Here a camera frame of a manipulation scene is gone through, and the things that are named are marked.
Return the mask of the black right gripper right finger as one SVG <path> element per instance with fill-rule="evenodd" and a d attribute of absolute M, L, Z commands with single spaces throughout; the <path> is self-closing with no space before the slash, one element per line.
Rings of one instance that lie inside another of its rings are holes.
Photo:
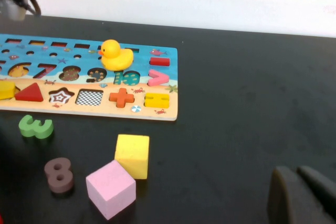
<path fill-rule="evenodd" d="M 297 173 L 306 182 L 325 211 L 335 220 L 335 182 L 309 166 L 298 167 Z"/>

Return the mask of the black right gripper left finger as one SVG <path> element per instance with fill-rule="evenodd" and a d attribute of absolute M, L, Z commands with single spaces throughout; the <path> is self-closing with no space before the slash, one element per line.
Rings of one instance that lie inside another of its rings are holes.
<path fill-rule="evenodd" d="M 267 215 L 269 223 L 328 223 L 328 214 L 308 185 L 285 166 L 272 172 Z"/>

